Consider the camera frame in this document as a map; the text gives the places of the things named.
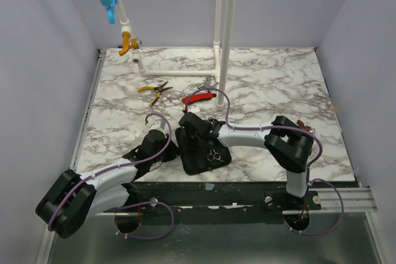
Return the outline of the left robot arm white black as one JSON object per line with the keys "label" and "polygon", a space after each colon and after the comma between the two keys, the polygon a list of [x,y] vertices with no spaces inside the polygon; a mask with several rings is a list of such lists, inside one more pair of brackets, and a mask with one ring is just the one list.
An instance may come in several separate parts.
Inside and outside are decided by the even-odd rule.
{"label": "left robot arm white black", "polygon": [[165,132],[153,129],[142,143],[115,163],[77,174],[64,171],[38,203],[35,213],[59,237],[67,239],[89,219],[111,209],[141,209],[132,182],[150,172],[156,163],[179,156],[179,148]]}

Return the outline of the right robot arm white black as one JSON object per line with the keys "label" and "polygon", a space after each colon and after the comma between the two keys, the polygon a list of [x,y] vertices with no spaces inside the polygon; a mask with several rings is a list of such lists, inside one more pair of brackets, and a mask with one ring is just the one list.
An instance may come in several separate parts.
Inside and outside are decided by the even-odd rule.
{"label": "right robot arm white black", "polygon": [[216,119],[203,120],[188,112],[175,131],[185,172],[196,175],[231,163],[231,147],[264,148],[286,170],[285,203],[294,210],[307,202],[308,158],[312,133],[301,129],[285,116],[277,116],[268,126],[242,127]]}

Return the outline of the silver hair scissors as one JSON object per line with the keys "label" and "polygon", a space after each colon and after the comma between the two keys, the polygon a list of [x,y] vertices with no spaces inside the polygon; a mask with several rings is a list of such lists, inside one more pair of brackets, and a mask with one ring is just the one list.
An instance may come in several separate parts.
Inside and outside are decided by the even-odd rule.
{"label": "silver hair scissors", "polygon": [[223,162],[221,154],[216,152],[215,150],[209,151],[209,154],[207,155],[207,160]]}

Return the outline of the black fabric tool case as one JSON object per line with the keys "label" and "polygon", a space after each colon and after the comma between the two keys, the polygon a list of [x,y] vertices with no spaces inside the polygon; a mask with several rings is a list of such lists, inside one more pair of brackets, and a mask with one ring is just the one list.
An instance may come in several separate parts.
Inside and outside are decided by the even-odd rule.
{"label": "black fabric tool case", "polygon": [[[219,140],[218,145],[197,145],[186,137],[185,131],[181,127],[176,129],[175,135],[183,169],[190,176],[222,168],[232,161],[230,150],[222,145]],[[208,161],[207,155],[210,150],[220,153],[223,162]]]}

